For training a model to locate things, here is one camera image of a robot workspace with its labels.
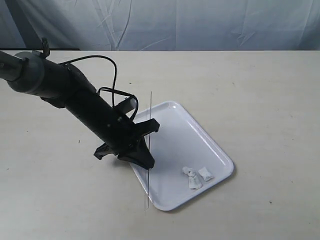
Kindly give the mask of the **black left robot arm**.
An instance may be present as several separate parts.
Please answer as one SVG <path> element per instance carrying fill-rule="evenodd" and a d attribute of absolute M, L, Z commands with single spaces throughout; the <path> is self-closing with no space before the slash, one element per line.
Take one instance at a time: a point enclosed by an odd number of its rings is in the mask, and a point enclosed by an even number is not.
<path fill-rule="evenodd" d="M 135 95 L 113 87 L 96 89 L 69 60 L 55 63 L 45 53 L 0 53 L 0 77 L 16 92 L 33 95 L 67 109 L 102 141 L 97 159 L 113 154 L 119 160 L 151 169 L 155 164 L 145 136 L 158 132 L 154 119 L 134 123 L 139 108 Z"/>

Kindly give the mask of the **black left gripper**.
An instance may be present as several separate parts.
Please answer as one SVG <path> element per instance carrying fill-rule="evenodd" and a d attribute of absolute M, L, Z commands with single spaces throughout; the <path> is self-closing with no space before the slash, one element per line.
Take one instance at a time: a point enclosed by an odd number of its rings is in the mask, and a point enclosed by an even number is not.
<path fill-rule="evenodd" d="M 129 162 L 142 168 L 153 168 L 155 160 L 151 155 L 146 141 L 133 140 L 134 134 L 144 137 L 159 131 L 160 124 L 154 119 L 134 124 L 127 116 L 119 112 L 107 115 L 99 122 L 95 133 L 103 141 L 94 156 L 101 160 L 104 156 L 115 155 L 121 161 Z"/>

